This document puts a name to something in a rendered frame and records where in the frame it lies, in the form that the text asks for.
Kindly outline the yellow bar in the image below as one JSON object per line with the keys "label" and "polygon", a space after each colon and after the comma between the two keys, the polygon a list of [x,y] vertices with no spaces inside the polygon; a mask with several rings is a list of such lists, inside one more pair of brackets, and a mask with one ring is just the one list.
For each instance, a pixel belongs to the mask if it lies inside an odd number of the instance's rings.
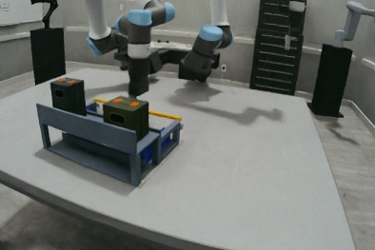
{"label": "yellow bar", "polygon": [[[106,100],[101,100],[101,99],[97,99],[97,98],[93,98],[93,101],[99,102],[99,103],[105,103],[105,102],[107,102]],[[151,110],[149,111],[149,114],[155,115],[155,116],[164,117],[164,118],[168,118],[168,119],[172,119],[172,120],[176,120],[176,121],[181,121],[182,120],[181,117],[172,116],[172,115],[168,115],[168,114],[164,114],[164,113],[160,113],[160,112],[155,112],[155,111],[151,111]]]}

